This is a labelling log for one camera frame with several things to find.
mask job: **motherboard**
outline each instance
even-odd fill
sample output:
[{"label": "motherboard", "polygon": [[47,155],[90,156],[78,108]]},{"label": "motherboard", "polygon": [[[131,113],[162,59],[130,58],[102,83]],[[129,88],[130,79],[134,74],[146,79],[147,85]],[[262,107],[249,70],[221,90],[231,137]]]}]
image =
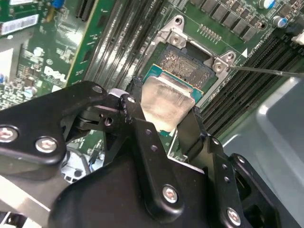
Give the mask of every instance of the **motherboard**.
[{"label": "motherboard", "polygon": [[[161,113],[170,119],[178,111],[176,121],[160,123],[157,129],[166,152],[184,162],[175,128],[193,106],[206,118],[210,133],[220,136],[250,102],[250,108],[256,107],[284,82],[230,66],[299,70],[304,51],[291,41],[298,34],[290,37],[286,30],[295,24],[304,28],[301,8],[301,0],[2,0],[0,109],[83,80],[125,90],[137,78],[142,94],[149,97],[153,91],[158,98],[142,101],[149,106],[149,121],[165,123],[155,119],[160,104],[177,107]],[[278,65],[279,58],[286,64]],[[177,98],[160,96],[168,86]],[[250,95],[244,94],[250,89]],[[225,99],[232,99],[232,92],[248,101],[234,98],[229,106]],[[187,101],[183,109],[179,100]],[[232,121],[227,110],[236,104]],[[96,151],[104,159],[100,132],[69,146],[87,159]],[[71,182],[77,179],[69,177]]]}]

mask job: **blue capacitor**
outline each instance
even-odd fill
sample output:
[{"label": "blue capacitor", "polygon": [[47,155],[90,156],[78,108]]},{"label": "blue capacitor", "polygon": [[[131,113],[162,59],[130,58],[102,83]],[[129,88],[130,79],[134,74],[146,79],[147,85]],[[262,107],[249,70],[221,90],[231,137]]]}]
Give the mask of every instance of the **blue capacitor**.
[{"label": "blue capacitor", "polygon": [[275,0],[260,0],[258,2],[259,7],[261,9],[271,9],[275,5],[276,1]]},{"label": "blue capacitor", "polygon": [[4,82],[4,79],[5,79],[4,75],[0,73],[0,84]]},{"label": "blue capacitor", "polygon": [[54,7],[55,9],[60,9],[64,3],[65,0],[53,0],[52,7]]}]

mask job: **capacitor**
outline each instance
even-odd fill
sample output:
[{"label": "capacitor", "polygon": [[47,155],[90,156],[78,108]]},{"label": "capacitor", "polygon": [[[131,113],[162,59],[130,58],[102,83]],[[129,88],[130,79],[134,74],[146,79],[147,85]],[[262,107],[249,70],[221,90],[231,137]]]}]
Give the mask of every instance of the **capacitor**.
[{"label": "capacitor", "polygon": [[27,87],[24,88],[23,95],[27,98],[32,98],[37,93],[37,89],[35,87]]},{"label": "capacitor", "polygon": [[281,28],[284,28],[287,25],[287,19],[282,18],[280,16],[275,16],[272,19],[272,23],[273,23],[274,26],[281,29]]},{"label": "capacitor", "polygon": [[275,5],[275,0],[260,0],[258,5],[261,9],[271,9]]},{"label": "capacitor", "polygon": [[5,81],[5,76],[0,73],[0,84],[4,83]]}]

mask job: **green circuit board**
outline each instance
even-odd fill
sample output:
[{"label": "green circuit board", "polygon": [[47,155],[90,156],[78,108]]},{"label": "green circuit board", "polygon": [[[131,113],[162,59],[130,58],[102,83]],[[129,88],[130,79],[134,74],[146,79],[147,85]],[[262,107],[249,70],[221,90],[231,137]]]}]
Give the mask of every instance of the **green circuit board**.
[{"label": "green circuit board", "polygon": [[[14,6],[10,5],[9,2],[9,0],[0,1],[1,28],[5,25],[5,22],[31,15],[38,15],[38,21],[30,27],[32,31],[29,39],[20,44],[19,55],[12,55],[12,61],[18,62],[15,78],[8,80],[10,75],[0,72],[5,78],[8,78],[0,84],[0,109],[8,108],[82,81],[93,57],[95,47],[107,26],[115,0],[96,0],[86,22],[76,18],[78,1],[75,0],[65,0],[63,7],[54,11],[54,16],[50,21],[46,18],[50,14],[52,0],[34,0],[32,2],[28,1],[27,4]],[[120,2],[122,7],[126,8],[125,13],[128,12],[132,19],[135,19],[136,17],[127,9],[131,1]],[[150,4],[151,8],[155,4],[154,0],[147,0],[146,2]],[[124,55],[124,52],[121,52],[120,56],[126,58],[128,55],[132,56],[133,63],[130,63],[130,67],[138,68],[144,56],[142,50],[150,44],[157,32],[174,16],[182,15],[185,18],[184,34],[218,56],[227,51],[234,51],[237,55],[235,64],[241,65],[253,55],[269,34],[273,32],[275,29],[272,23],[274,16],[284,16],[288,19],[288,22],[291,22],[294,17],[299,15],[300,11],[297,9],[301,7],[301,3],[297,0],[290,4],[289,10],[285,9],[285,5],[288,5],[287,0],[276,1],[274,7],[270,10],[260,9],[257,0],[216,1],[217,8],[224,7],[227,13],[231,12],[239,21],[245,21],[248,28],[255,29],[254,35],[248,39],[244,38],[245,33],[239,34],[238,30],[230,29],[225,25],[224,17],[227,14],[219,20],[219,17],[214,16],[215,10],[207,12],[206,2],[207,0],[163,1],[158,11],[153,15],[146,36],[141,38],[142,46],[137,47],[137,51],[134,53],[128,50],[128,54]],[[239,2],[240,5],[234,9],[236,2]],[[134,1],[132,7],[136,8],[141,4],[140,0]],[[132,28],[137,30],[137,27],[130,26],[130,24],[128,26],[126,31]],[[8,39],[9,36],[17,35],[19,32],[6,33],[1,37],[0,42],[3,39]],[[130,39],[128,44],[134,45],[135,41],[132,42],[133,40]],[[157,46],[140,76],[145,77],[151,66],[158,62],[166,47],[167,44],[163,43]],[[233,75],[234,72],[231,71],[226,81]],[[118,87],[126,88],[131,78],[126,77],[121,80]],[[220,85],[218,91],[225,85],[226,81]],[[214,82],[214,78],[208,81],[202,91],[207,92]],[[166,151],[169,150],[171,139],[172,135],[162,136]],[[75,143],[81,152],[89,153],[95,147],[102,147],[102,133],[91,132],[86,138],[79,139]]]}]

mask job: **mounting hole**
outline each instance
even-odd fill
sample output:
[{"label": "mounting hole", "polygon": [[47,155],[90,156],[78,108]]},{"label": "mounting hole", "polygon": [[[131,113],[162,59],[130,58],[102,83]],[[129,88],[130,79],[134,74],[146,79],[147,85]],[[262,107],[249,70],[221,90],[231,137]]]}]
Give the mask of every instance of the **mounting hole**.
[{"label": "mounting hole", "polygon": [[152,131],[150,131],[149,129],[146,129],[146,135],[151,135]]},{"label": "mounting hole", "polygon": [[181,24],[182,24],[182,19],[176,18],[176,19],[175,19],[175,24],[176,24],[176,25],[181,25]]},{"label": "mounting hole", "polygon": [[105,119],[105,121],[104,121],[104,124],[105,124],[105,126],[111,126],[112,125],[112,123],[113,123],[113,119],[112,118],[106,118]]},{"label": "mounting hole", "polygon": [[262,23],[261,23],[261,29],[262,30],[264,30],[264,29],[266,29],[266,27],[267,27],[267,24],[266,24],[266,22],[264,22],[264,21],[262,21]]},{"label": "mounting hole", "polygon": [[228,54],[228,56],[227,56],[228,60],[233,60],[233,58],[234,58],[234,55],[232,53]]},{"label": "mounting hole", "polygon": [[81,176],[82,176],[82,171],[81,171],[81,170],[76,170],[76,171],[74,172],[74,176],[75,176],[75,177],[81,177]]},{"label": "mounting hole", "polygon": [[224,179],[227,183],[230,183],[230,179],[228,177],[224,177]]},{"label": "mounting hole", "polygon": [[151,150],[152,150],[153,152],[156,152],[156,151],[158,150],[158,148],[157,148],[157,146],[152,145],[152,146],[151,146]]}]

